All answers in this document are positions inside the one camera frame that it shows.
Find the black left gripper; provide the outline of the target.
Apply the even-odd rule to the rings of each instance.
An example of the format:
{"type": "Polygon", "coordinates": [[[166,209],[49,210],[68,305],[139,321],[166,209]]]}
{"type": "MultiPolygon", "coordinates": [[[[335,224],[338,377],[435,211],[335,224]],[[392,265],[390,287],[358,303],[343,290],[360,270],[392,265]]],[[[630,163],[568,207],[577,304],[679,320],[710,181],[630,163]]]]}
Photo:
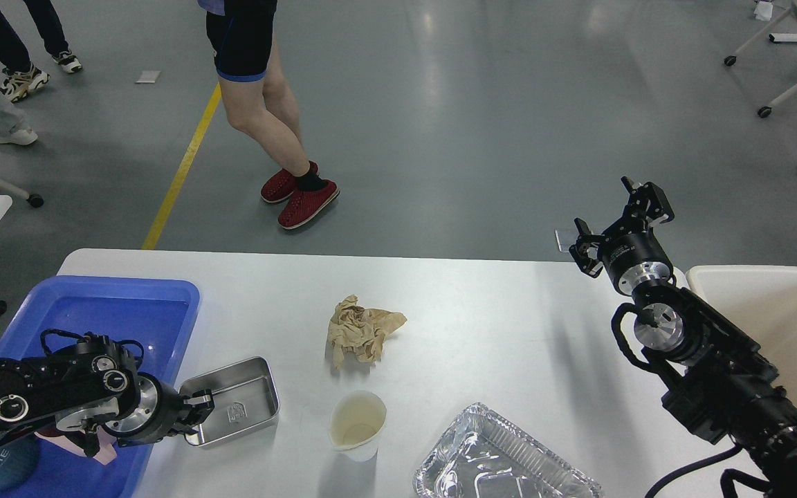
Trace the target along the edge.
{"type": "Polygon", "coordinates": [[[120,447],[155,444],[165,437],[195,435],[215,408],[211,389],[178,394],[171,385],[162,384],[146,373],[137,376],[139,401],[136,408],[123,419],[104,424],[120,447]]]}

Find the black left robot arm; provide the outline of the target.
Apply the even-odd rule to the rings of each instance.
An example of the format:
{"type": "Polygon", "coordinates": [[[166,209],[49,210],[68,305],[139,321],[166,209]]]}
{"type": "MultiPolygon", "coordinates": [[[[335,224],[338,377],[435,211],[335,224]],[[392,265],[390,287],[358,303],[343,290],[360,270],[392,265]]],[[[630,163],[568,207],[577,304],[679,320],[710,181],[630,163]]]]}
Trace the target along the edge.
{"type": "Polygon", "coordinates": [[[141,371],[135,340],[113,340],[86,332],[45,330],[75,344],[42,356],[0,358],[0,448],[32,433],[52,431],[82,448],[99,450],[104,431],[119,447],[151,445],[167,437],[194,435],[215,408],[209,389],[180,394],[141,371]]]}

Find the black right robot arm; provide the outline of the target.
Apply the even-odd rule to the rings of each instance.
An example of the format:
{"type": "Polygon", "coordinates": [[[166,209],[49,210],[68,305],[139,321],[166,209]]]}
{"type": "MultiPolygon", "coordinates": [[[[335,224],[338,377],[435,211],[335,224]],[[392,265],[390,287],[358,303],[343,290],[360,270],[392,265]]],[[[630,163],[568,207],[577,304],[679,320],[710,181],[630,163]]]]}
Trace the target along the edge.
{"type": "Polygon", "coordinates": [[[724,497],[737,485],[765,497],[797,497],[797,407],[778,369],[760,345],[691,289],[678,286],[673,264],[654,235],[654,224],[675,217],[658,185],[622,184],[629,199],[622,215],[601,233],[584,220],[569,253],[588,277],[607,273],[628,297],[611,319],[617,346],[628,362],[658,376],[667,388],[664,409],[690,433],[733,447],[668,473],[646,492],[654,497],[675,479],[746,452],[761,478],[728,468],[719,479],[724,497]]]}

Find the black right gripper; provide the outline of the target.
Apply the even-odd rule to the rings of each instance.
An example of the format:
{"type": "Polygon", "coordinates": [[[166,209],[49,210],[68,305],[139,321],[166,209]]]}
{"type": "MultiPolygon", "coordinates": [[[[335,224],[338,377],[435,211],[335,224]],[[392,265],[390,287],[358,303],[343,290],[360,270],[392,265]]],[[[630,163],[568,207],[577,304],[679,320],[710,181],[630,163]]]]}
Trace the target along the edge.
{"type": "Polygon", "coordinates": [[[621,235],[604,242],[603,235],[592,233],[582,218],[575,218],[578,237],[569,246],[569,254],[588,277],[598,277],[604,267],[614,290],[630,297],[642,283],[667,282],[673,277],[673,264],[654,235],[654,225],[670,223],[676,214],[658,185],[635,182],[628,176],[621,181],[629,194],[619,219],[621,235]]]}

